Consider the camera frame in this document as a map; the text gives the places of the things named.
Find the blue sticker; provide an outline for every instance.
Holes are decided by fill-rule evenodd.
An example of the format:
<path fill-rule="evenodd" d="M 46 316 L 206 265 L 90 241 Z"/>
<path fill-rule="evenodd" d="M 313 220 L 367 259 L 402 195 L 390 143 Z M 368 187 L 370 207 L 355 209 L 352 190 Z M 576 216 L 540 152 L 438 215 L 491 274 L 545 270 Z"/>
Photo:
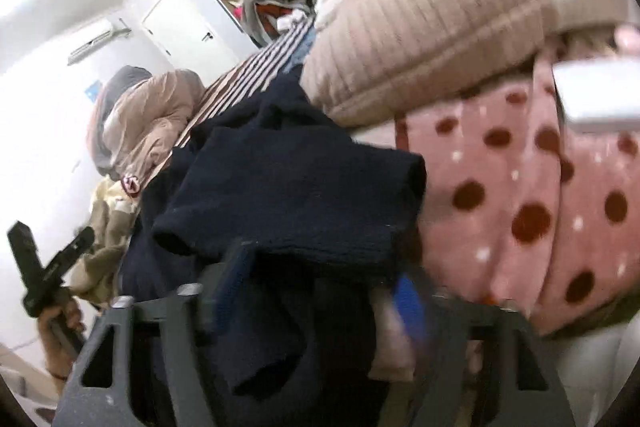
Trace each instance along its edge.
<path fill-rule="evenodd" d="M 101 89 L 102 84 L 100 83 L 100 80 L 96 80 L 91 86 L 84 90 L 84 93 L 87 95 L 89 100 L 95 103 L 95 101 L 98 100 L 98 94 L 100 94 Z"/>

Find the beige clothing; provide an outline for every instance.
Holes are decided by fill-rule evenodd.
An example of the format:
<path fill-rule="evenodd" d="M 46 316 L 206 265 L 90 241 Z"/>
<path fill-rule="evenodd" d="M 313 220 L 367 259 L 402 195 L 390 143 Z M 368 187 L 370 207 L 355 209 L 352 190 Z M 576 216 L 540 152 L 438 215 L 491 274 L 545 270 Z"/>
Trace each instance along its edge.
<path fill-rule="evenodd" d="M 135 179 L 137 196 L 153 169 L 173 148 L 202 99 L 204 86 L 196 73 L 176 70 L 152 76 L 118 99 L 104 124 L 102 138 L 112 153 L 116 172 Z"/>

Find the pink object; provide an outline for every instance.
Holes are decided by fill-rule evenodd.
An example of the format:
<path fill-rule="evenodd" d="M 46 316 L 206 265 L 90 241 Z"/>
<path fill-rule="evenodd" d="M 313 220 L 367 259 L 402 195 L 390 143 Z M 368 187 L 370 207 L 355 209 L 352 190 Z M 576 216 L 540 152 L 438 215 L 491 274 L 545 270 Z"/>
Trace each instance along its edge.
<path fill-rule="evenodd" d="M 424 156 L 422 262 L 470 301 L 513 303 L 549 333 L 640 282 L 640 133 L 558 121 L 552 64 L 358 134 Z"/>
<path fill-rule="evenodd" d="M 640 55 L 640 30 L 631 24 L 623 24 L 614 33 L 616 46 L 623 55 Z"/>

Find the bracelet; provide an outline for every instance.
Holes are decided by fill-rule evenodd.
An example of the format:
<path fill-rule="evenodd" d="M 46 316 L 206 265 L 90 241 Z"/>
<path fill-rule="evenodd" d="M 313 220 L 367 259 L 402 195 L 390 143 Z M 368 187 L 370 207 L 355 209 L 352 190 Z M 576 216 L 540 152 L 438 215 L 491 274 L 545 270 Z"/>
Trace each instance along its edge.
<path fill-rule="evenodd" d="M 55 380 L 60 380 L 61 382 L 66 382 L 68 380 L 68 377 L 61 377 L 60 375 L 56 375 L 55 373 L 52 373 L 49 369 L 47 369 L 47 373 L 49 373 Z"/>

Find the beige pillow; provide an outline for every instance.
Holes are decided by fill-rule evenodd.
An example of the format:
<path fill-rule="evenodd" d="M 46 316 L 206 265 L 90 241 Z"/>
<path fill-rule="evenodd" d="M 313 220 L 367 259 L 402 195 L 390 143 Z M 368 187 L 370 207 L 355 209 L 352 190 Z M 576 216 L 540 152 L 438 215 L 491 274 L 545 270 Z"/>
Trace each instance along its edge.
<path fill-rule="evenodd" d="M 633 20 L 633 0 L 344 0 L 301 84 L 343 126 L 378 123 L 522 63 L 546 36 Z"/>

